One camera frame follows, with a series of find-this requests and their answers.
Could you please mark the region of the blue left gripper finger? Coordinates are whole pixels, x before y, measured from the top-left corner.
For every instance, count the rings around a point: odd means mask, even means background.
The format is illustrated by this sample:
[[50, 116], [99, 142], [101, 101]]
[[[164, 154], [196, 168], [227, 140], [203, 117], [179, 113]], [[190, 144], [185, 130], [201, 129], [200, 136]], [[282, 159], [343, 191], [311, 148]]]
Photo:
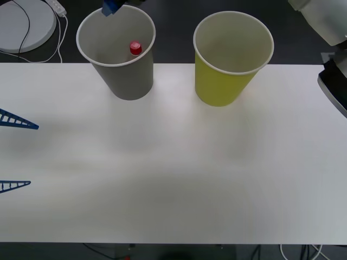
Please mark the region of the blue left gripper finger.
[[28, 121], [20, 116], [1, 109], [1, 126], [26, 128], [26, 129], [39, 129], [35, 123]]
[[25, 187], [31, 184], [31, 181], [13, 181], [13, 180], [1, 180], [0, 181], [0, 193], [16, 190], [21, 187]]

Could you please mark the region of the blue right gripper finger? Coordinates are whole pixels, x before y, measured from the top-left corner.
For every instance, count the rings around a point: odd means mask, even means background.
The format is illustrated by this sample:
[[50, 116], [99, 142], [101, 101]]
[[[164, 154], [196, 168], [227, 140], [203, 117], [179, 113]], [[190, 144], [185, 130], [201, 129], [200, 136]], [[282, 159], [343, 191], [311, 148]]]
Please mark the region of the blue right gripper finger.
[[109, 16], [115, 14], [127, 0], [104, 0], [102, 5], [102, 14], [104, 16]]

